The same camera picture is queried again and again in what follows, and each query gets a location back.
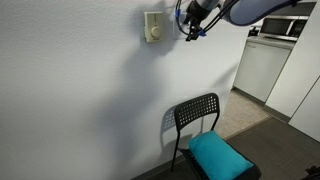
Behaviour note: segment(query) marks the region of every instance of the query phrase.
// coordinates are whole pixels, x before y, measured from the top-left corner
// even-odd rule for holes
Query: teal cushion
[[[189,149],[211,180],[231,180],[253,166],[214,131],[192,138]]]

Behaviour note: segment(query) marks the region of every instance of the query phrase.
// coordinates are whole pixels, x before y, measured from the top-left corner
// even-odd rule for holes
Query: dark floor mat
[[[259,166],[264,180],[301,179],[307,175],[306,168],[320,165],[320,143],[274,118],[228,143]]]

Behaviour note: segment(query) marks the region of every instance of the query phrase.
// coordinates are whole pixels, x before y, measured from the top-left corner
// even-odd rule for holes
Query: cable
[[[177,26],[178,26],[178,29],[179,29],[179,31],[181,31],[183,34],[185,34],[185,35],[187,35],[187,36],[189,36],[189,33],[186,33],[183,29],[182,29],[182,27],[181,27],[181,25],[180,25],[180,21],[179,21],[179,17],[180,17],[180,6],[181,6],[181,0],[178,0],[177,1],[177,4],[176,4],[176,14],[175,14],[175,16],[176,16],[176,23],[177,23]]]
[[[213,26],[215,26],[218,21],[235,5],[239,0],[232,0],[226,5],[214,18],[213,20],[204,28],[205,32],[208,32]]]

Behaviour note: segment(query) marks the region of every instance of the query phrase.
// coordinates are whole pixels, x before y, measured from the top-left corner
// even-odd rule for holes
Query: microwave
[[[297,41],[308,19],[308,16],[267,16],[260,36]]]

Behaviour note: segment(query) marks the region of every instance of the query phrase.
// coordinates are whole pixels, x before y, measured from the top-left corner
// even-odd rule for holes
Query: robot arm
[[[199,36],[205,36],[221,18],[236,26],[247,26],[253,24],[270,13],[289,5],[295,5],[300,0],[193,0],[187,8],[187,17],[184,24],[190,22],[190,32],[186,41],[196,40]],[[180,15],[181,0],[176,6],[176,20]],[[200,23],[208,17],[213,9],[220,8],[217,16],[205,27],[201,28]]]

